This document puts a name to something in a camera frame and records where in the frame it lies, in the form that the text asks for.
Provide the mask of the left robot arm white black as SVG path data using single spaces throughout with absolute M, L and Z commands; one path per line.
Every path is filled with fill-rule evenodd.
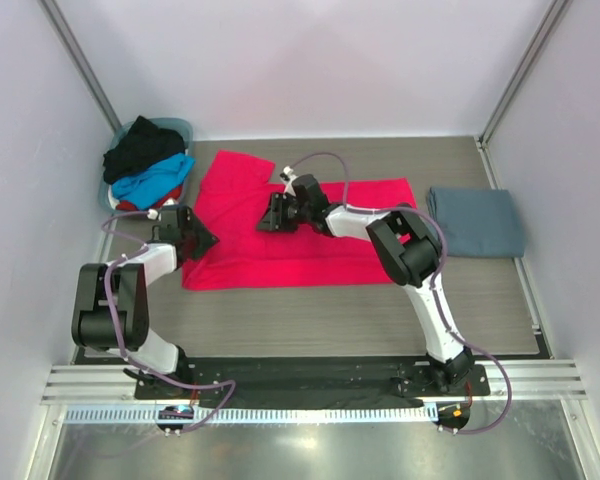
M 78 347 L 102 351 L 138 369 L 129 375 L 158 384 L 170 398 L 195 387 L 184 349 L 150 327 L 148 287 L 201 259 L 219 243 L 186 205 L 121 212 L 101 226 L 139 244 L 139 249 L 105 263 L 80 268 L 71 336 Z

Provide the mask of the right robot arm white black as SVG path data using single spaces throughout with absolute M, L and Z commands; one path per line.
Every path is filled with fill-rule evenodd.
M 430 216 L 409 204 L 388 208 L 332 202 L 318 180 L 287 167 L 284 190 L 270 195 L 259 231 L 292 233 L 301 225 L 331 238 L 370 243 L 386 276 L 407 294 L 426 343 L 433 388 L 453 395 L 463 388 L 474 365 L 471 348 L 456 328 L 441 284 L 447 243 Z

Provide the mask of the grey blue t shirt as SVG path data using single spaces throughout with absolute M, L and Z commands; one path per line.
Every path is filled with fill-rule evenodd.
M 435 186 L 429 189 L 426 202 L 450 256 L 524 256 L 526 235 L 509 191 Z

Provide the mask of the pink red t shirt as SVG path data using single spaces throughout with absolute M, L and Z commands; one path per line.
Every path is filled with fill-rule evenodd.
M 302 225 L 293 233 L 257 230 L 272 193 L 274 163 L 245 153 L 219 151 L 201 180 L 194 212 L 218 242 L 182 268 L 191 291 L 387 284 L 373 246 L 329 238 Z

